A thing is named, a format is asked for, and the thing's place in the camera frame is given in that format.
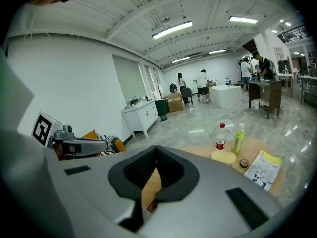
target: railing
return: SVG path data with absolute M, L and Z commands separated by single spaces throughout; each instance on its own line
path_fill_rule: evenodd
M 302 39 L 302 38 L 309 37 L 309 36 L 310 35 L 309 35 L 309 33 L 304 25 L 296 27 L 292 30 L 289 30 L 287 32 L 284 32 L 284 33 L 278 35 L 278 37 L 284 43 L 295 41 L 295 40 Z

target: wooden desk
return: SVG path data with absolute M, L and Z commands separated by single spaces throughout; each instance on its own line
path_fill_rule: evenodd
M 227 141 L 225 145 L 225 150 L 231 151 L 233 144 L 234 140 Z M 211 154 L 215 150 L 215 146 L 193 146 L 181 147 L 177 149 L 210 158 Z M 274 156 L 274 152 L 270 149 L 270 147 L 267 144 L 263 143 L 262 141 L 256 138 L 245 138 L 241 147 L 241 151 L 238 154 L 237 159 L 231 166 L 240 173 L 244 173 L 246 169 L 240 167 L 240 161 L 242 159 L 247 159 L 251 164 L 260 152 L 260 150 L 264 150 L 265 152 Z M 283 170 L 282 168 L 280 168 L 276 180 L 269 191 L 272 195 L 278 195 L 279 188 L 283 183 L 283 176 Z M 155 194 L 159 192 L 161 189 L 162 186 L 160 176 L 157 169 L 155 169 L 147 184 L 142 190 L 142 204 L 148 207 L 149 204 L 153 201 Z
M 282 99 L 282 82 L 276 81 L 249 81 L 249 108 L 251 101 L 257 100 L 260 103 L 268 106 L 267 119 L 272 110 L 277 109 L 277 115 L 281 108 Z

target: yellow-green bottle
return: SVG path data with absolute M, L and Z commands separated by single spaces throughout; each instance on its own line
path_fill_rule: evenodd
M 240 123 L 239 124 L 239 129 L 236 131 L 236 140 L 234 141 L 234 145 L 232 147 L 232 152 L 234 152 L 235 154 L 238 154 L 240 152 L 242 143 L 243 143 L 243 139 L 246 136 L 245 132 L 244 132 L 244 124 Z

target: glossy gray floor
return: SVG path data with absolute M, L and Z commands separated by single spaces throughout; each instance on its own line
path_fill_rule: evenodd
M 187 105 L 183 111 L 167 114 L 167 121 L 157 121 L 148 130 L 149 138 L 137 134 L 127 148 L 150 145 L 169 147 L 206 146 L 215 144 L 221 122 L 226 124 L 228 140 L 234 139 L 239 123 L 244 123 L 247 137 L 267 143 L 277 156 L 283 159 L 285 181 L 278 201 L 286 206 L 309 186 L 310 175 L 315 170 L 317 140 L 317 110 L 298 99 L 282 98 L 279 116 L 271 114 L 266 119 L 266 107 L 252 103 L 248 108 L 248 97 L 242 97 L 238 107 L 223 109 L 216 104 L 198 102 Z

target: orange object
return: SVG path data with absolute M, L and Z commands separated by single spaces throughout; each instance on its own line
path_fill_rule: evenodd
M 120 139 L 117 139 L 115 141 L 115 145 L 119 152 L 125 152 L 127 149 L 125 148 L 123 142 Z
M 82 136 L 81 138 L 87 138 L 87 139 L 99 139 L 95 130 L 90 131 L 88 134 Z

